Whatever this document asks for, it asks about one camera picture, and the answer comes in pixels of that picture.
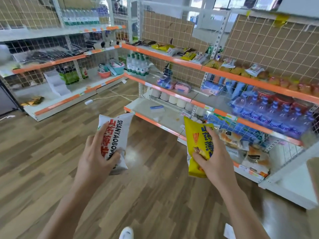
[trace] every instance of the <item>person's right hand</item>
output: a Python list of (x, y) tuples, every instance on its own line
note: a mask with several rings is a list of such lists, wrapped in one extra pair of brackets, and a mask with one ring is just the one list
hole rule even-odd
[(205, 160), (197, 152), (193, 152), (193, 158), (205, 171), (207, 178), (221, 192), (221, 190), (232, 190), (237, 184), (233, 161), (230, 158), (226, 146), (215, 131), (206, 127), (212, 137), (214, 151), (209, 160)]

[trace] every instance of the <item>white shoe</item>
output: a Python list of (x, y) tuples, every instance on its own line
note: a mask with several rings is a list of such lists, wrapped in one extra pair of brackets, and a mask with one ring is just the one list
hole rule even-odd
[(119, 239), (134, 239), (133, 229), (131, 227), (125, 227), (122, 230)]

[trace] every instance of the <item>paper roll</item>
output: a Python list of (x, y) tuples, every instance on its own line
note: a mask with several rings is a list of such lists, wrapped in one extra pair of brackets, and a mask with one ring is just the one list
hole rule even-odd
[(159, 90), (156, 90), (156, 89), (153, 89), (152, 90), (152, 96), (154, 96), (154, 97), (157, 97), (157, 98), (159, 98), (160, 97), (160, 95), (161, 95), (161, 91), (159, 91)]
[(204, 114), (205, 114), (205, 109), (203, 109), (203, 108), (201, 108), (201, 107), (198, 106), (198, 107), (196, 108), (195, 113), (196, 113), (198, 116), (202, 117), (202, 116), (204, 116)]
[(164, 101), (168, 101), (169, 100), (169, 94), (166, 94), (165, 92), (162, 92), (160, 98)]
[(182, 99), (178, 99), (176, 105), (180, 108), (185, 108), (186, 103), (187, 103), (186, 101), (183, 101)]
[(186, 109), (186, 110), (192, 112), (192, 111), (193, 111), (193, 108), (194, 108), (194, 105), (193, 105), (193, 104), (191, 104), (191, 103), (189, 103), (189, 102), (186, 103), (186, 106), (185, 106), (185, 109)]
[(176, 105), (177, 103), (177, 98), (174, 96), (169, 96), (169, 103)]

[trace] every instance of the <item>floor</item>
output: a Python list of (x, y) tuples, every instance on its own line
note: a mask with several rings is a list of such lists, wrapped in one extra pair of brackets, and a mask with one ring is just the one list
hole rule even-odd
[[(138, 84), (128, 80), (95, 98), (137, 92)], [(117, 116), (129, 103), (99, 99), (41, 122), (20, 112), (0, 122), (0, 238), (37, 237), (70, 188), (98, 115)], [(134, 117), (126, 162), (129, 169), (109, 177), (94, 195), (75, 238), (118, 238), (125, 226), (134, 228), (135, 238), (224, 238), (225, 223), (231, 224), (225, 204), (207, 179), (188, 176), (186, 147), (176, 136)], [(237, 179), (272, 239), (310, 238), (304, 209)]]

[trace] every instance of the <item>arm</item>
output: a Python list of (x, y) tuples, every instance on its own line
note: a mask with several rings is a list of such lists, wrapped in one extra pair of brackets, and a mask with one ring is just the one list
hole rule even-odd
[(194, 152), (193, 158), (203, 168), (208, 179), (218, 189), (229, 212), (236, 239), (270, 239), (257, 218), (246, 194), (237, 184), (233, 161), (225, 144), (209, 127), (214, 153), (209, 160)]
[(73, 238), (84, 209), (120, 159), (117, 152), (109, 160), (101, 155), (101, 143), (107, 127), (108, 122), (94, 136), (87, 138), (74, 183), (69, 193), (61, 199), (38, 239)]

